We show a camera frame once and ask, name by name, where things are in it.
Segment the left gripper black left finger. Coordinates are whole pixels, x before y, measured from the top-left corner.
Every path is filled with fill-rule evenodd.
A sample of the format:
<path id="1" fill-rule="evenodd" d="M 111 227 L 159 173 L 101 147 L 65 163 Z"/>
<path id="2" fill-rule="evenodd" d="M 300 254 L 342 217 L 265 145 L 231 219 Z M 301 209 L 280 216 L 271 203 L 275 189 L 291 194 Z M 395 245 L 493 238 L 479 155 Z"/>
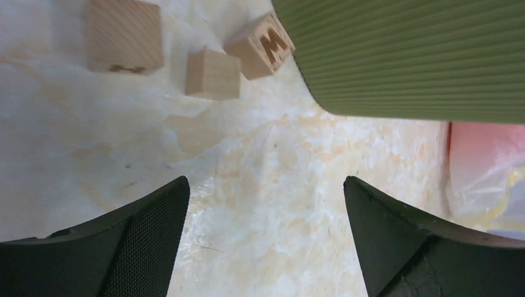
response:
<path id="1" fill-rule="evenodd" d="M 1 295 L 166 296 L 189 199 L 180 176 L 45 238 L 1 243 Z"/>

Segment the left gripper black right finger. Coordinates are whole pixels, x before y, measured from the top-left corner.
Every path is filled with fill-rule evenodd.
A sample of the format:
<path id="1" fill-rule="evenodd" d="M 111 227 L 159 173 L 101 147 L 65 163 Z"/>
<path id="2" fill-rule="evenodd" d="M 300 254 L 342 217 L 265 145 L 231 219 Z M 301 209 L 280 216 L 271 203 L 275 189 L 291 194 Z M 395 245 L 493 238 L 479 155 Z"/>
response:
<path id="1" fill-rule="evenodd" d="M 355 176 L 344 195 L 369 296 L 523 296 L 524 242 L 444 220 Z"/>

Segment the red plastic trash bag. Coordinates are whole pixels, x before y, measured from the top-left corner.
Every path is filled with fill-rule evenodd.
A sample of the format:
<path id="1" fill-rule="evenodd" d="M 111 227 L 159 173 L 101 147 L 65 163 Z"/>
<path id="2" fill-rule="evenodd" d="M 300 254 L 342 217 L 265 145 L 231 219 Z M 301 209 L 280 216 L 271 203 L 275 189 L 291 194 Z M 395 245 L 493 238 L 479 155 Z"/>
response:
<path id="1" fill-rule="evenodd" d="M 448 204 L 456 218 L 506 204 L 510 173 L 524 165 L 524 125 L 453 122 Z"/>

